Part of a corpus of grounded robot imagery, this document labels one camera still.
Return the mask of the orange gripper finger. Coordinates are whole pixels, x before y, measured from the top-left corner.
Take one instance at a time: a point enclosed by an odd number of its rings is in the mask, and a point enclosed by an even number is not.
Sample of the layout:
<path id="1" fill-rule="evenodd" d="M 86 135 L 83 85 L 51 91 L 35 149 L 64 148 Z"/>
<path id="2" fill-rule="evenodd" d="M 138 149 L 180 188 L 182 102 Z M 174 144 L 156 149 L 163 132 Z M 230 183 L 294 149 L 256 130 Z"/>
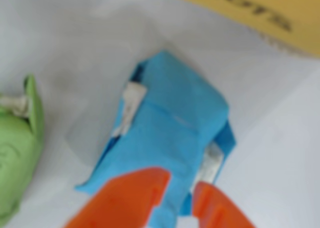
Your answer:
<path id="1" fill-rule="evenodd" d="M 171 175 L 151 167 L 115 177 L 66 224 L 67 228 L 143 228 L 162 202 Z"/>
<path id="2" fill-rule="evenodd" d="M 200 228 L 253 228 L 242 211 L 217 187 L 198 182 L 192 198 L 192 215 Z"/>

